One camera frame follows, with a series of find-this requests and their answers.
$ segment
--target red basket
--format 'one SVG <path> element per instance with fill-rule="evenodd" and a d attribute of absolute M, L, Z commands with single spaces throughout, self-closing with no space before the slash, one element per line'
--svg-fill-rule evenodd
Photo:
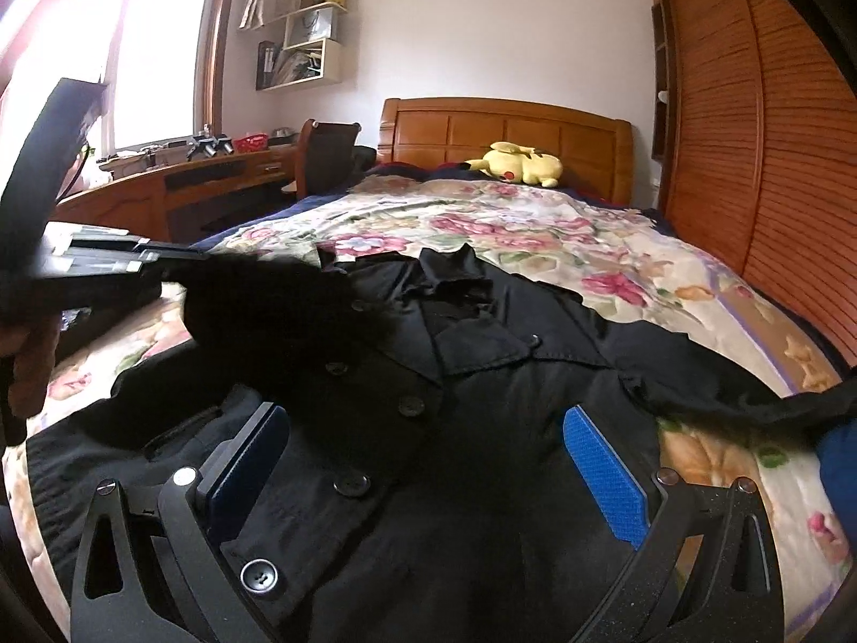
<path fill-rule="evenodd" d="M 257 132 L 256 135 L 247 135 L 246 138 L 240 138 L 235 141 L 236 152 L 259 152 L 261 149 L 267 149 L 267 135 L 264 132 Z"/>

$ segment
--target window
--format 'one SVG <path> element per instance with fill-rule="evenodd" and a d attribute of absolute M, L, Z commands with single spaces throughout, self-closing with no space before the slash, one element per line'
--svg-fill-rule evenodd
<path fill-rule="evenodd" d="M 61 77 L 108 85 L 96 156 L 189 137 L 202 125 L 200 61 L 213 0 L 67 0 L 42 20 L 0 106 L 0 176 Z"/>

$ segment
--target wooden chair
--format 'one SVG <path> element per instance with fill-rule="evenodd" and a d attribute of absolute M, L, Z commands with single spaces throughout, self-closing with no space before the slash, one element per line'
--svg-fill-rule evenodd
<path fill-rule="evenodd" d="M 297 199 L 319 195 L 344 183 L 354 170 L 354 143 L 359 123 L 320 123 L 310 118 L 297 141 Z"/>

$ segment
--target wooden wardrobe door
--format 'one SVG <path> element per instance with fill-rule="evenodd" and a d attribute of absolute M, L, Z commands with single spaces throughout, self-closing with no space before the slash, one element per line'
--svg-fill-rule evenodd
<path fill-rule="evenodd" d="M 747 0 L 665 0 L 672 19 L 676 137 L 667 217 L 740 272 L 760 181 L 760 60 Z"/>
<path fill-rule="evenodd" d="M 748 2 L 764 79 L 764 161 L 744 277 L 855 365 L 857 99 L 786 0 Z"/>

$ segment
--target blue gripper pad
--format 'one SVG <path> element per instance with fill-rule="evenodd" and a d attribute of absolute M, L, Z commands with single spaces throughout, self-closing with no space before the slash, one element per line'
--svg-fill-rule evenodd
<path fill-rule="evenodd" d="M 616 539 L 639 549 L 649 530 L 640 484 L 580 406 L 566 412 L 562 437 Z"/>

